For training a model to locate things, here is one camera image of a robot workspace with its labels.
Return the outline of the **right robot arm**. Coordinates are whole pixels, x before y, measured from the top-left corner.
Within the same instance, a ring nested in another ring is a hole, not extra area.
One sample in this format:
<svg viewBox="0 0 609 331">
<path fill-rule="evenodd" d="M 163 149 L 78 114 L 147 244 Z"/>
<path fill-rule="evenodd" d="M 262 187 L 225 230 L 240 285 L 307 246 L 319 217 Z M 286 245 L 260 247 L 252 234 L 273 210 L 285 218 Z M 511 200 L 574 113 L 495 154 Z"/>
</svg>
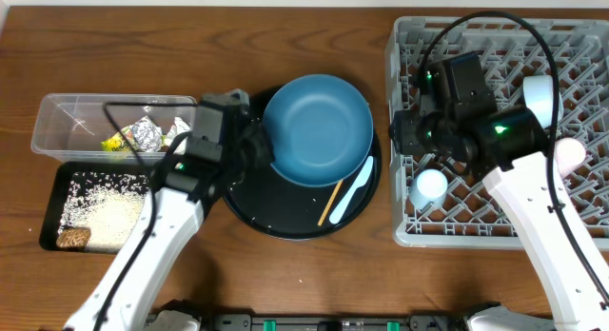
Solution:
<svg viewBox="0 0 609 331">
<path fill-rule="evenodd" d="M 394 113 L 403 155 L 454 155 L 514 226 L 559 330 L 608 327 L 608 265 L 565 191 L 554 144 L 524 106 L 468 113 Z"/>
</svg>

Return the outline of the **wooden chopstick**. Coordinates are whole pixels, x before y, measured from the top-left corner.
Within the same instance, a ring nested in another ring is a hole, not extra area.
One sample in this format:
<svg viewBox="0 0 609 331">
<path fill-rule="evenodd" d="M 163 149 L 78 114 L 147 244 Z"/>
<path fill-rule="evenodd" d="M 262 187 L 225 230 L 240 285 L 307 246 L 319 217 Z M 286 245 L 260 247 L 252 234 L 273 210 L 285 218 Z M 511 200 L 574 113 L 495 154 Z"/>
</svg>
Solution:
<svg viewBox="0 0 609 331">
<path fill-rule="evenodd" d="M 334 186 L 334 189 L 333 189 L 333 191 L 332 191 L 332 193 L 331 193 L 331 195 L 330 195 L 330 197 L 329 197 L 329 199 L 327 201 L 327 204 L 326 204 L 326 206 L 324 208 L 324 211 L 323 211 L 323 213 L 322 213 L 322 215 L 321 215 L 321 217 L 320 217 L 320 219 L 319 219 L 319 221 L 317 223 L 317 226 L 322 226 L 323 225 L 323 223 L 324 223 L 324 221 L 325 221 L 325 219 L 326 219 L 326 217 L 327 217 L 327 215 L 329 213 L 329 210 L 332 207 L 332 205 L 334 203 L 334 200 L 336 199 L 336 196 L 338 195 L 338 193 L 339 193 L 339 191 L 341 189 L 341 186 L 342 186 L 343 182 L 344 182 L 344 180 L 340 180 Z"/>
</svg>

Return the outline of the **pink plastic cup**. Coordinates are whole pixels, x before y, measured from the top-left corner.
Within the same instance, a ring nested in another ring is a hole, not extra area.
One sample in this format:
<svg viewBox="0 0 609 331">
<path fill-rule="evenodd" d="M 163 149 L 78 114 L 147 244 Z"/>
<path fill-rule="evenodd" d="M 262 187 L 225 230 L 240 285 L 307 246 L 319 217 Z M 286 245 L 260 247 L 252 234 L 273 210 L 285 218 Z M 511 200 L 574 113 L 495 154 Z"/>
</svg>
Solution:
<svg viewBox="0 0 609 331">
<path fill-rule="evenodd" d="M 562 138 L 555 143 L 554 160 L 562 179 L 581 166 L 586 159 L 584 144 L 575 138 Z"/>
</svg>

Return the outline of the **light blue bowl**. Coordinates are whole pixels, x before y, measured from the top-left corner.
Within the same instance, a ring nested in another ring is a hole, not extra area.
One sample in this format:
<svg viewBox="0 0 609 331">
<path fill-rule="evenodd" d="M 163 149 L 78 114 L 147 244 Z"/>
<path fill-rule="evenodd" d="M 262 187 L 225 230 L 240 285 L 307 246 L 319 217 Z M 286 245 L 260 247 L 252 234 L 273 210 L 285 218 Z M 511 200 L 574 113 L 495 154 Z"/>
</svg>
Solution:
<svg viewBox="0 0 609 331">
<path fill-rule="evenodd" d="M 527 76 L 523 79 L 525 105 L 534 113 L 543 128 L 549 128 L 553 113 L 553 79 L 550 75 Z"/>
</svg>

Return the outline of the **yellow foil snack wrapper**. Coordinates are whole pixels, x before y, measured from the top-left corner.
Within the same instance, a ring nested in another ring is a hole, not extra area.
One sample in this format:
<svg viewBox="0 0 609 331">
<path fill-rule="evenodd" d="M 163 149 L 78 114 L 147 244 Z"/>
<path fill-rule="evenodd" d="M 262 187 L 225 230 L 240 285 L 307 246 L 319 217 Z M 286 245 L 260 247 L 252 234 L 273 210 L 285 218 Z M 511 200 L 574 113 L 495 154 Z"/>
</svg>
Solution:
<svg viewBox="0 0 609 331">
<path fill-rule="evenodd" d="M 140 152 L 157 152 L 162 148 L 163 139 L 162 129 L 145 116 L 103 141 L 101 148 L 109 152 L 127 152 L 132 146 Z"/>
</svg>

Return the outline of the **brown walnut cookie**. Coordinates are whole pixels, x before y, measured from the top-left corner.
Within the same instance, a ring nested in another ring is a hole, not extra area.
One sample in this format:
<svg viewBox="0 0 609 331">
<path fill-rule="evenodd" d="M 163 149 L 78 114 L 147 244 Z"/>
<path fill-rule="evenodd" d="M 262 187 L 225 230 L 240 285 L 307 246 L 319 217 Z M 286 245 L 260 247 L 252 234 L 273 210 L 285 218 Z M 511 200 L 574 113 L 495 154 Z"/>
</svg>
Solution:
<svg viewBox="0 0 609 331">
<path fill-rule="evenodd" d="M 84 248 L 91 237 L 88 228 L 67 228 L 64 229 L 56 239 L 56 246 L 59 248 Z"/>
</svg>

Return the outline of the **white tissue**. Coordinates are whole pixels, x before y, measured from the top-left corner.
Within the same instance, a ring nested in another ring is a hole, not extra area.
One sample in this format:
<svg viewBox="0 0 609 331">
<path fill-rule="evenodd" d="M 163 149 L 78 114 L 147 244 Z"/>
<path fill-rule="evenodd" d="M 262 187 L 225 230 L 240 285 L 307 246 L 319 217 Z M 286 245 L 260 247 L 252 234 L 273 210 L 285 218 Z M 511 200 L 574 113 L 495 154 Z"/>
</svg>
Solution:
<svg viewBox="0 0 609 331">
<path fill-rule="evenodd" d="M 190 131 L 190 125 L 182 118 L 175 117 L 169 132 L 163 136 L 163 145 L 170 146 L 176 136 L 187 131 Z"/>
</svg>

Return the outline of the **white rice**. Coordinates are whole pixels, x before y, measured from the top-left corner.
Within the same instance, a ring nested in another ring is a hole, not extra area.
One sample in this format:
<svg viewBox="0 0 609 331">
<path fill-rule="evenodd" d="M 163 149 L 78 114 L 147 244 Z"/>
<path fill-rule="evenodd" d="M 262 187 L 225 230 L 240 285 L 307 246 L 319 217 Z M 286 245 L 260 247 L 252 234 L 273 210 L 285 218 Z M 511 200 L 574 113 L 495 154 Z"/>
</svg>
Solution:
<svg viewBox="0 0 609 331">
<path fill-rule="evenodd" d="M 136 174 L 76 172 L 69 182 L 57 234 L 67 228 L 88 228 L 88 252 L 118 252 L 142 211 L 147 177 Z"/>
</svg>

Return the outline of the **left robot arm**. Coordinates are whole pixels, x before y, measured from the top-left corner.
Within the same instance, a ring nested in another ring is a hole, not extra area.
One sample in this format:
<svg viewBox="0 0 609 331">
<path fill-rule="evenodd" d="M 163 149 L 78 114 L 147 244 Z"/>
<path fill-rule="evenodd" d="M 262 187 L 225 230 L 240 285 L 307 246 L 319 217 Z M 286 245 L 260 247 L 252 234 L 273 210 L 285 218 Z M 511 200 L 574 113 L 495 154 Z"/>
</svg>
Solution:
<svg viewBox="0 0 609 331">
<path fill-rule="evenodd" d="M 200 317 L 179 308 L 149 312 L 178 255 L 227 187 L 272 160 L 263 126 L 249 118 L 202 122 L 179 134 L 148 175 L 139 221 L 65 329 L 200 329 Z"/>
</svg>

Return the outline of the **white plastic knife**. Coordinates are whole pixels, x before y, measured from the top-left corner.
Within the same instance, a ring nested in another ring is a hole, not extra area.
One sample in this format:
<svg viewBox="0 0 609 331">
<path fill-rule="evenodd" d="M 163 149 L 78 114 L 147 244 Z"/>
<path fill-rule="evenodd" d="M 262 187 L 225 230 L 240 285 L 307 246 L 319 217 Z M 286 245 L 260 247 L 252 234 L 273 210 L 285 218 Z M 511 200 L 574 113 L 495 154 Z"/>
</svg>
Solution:
<svg viewBox="0 0 609 331">
<path fill-rule="evenodd" d="M 373 165 L 374 158 L 372 156 L 368 156 L 356 179 L 353 181 L 349 189 L 330 214 L 329 221 L 332 224 L 337 224 L 342 219 L 356 191 L 367 183 L 371 175 Z"/>
</svg>

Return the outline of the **dark blue plate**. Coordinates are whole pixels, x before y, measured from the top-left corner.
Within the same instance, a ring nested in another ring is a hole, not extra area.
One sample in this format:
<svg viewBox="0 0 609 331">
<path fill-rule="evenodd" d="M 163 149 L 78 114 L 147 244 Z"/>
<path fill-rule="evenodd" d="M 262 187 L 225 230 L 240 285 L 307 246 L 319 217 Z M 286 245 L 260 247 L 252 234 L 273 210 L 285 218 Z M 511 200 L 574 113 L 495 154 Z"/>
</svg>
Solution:
<svg viewBox="0 0 609 331">
<path fill-rule="evenodd" d="M 360 91 L 328 74 L 309 74 L 279 88 L 265 106 L 263 125 L 273 146 L 274 171 L 307 187 L 334 185 L 365 163 L 373 117 Z"/>
</svg>

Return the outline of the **light blue plastic cup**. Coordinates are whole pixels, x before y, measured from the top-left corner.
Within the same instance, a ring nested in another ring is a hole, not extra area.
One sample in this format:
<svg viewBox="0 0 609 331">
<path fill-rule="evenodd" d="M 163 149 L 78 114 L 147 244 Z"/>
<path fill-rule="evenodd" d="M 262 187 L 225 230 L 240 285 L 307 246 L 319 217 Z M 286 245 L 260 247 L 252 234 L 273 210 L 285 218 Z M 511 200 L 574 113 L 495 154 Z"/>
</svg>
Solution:
<svg viewBox="0 0 609 331">
<path fill-rule="evenodd" d="M 416 209 L 424 210 L 429 205 L 441 208 L 447 194 L 448 181 L 437 169 L 426 169 L 414 180 L 410 188 L 410 201 Z"/>
</svg>

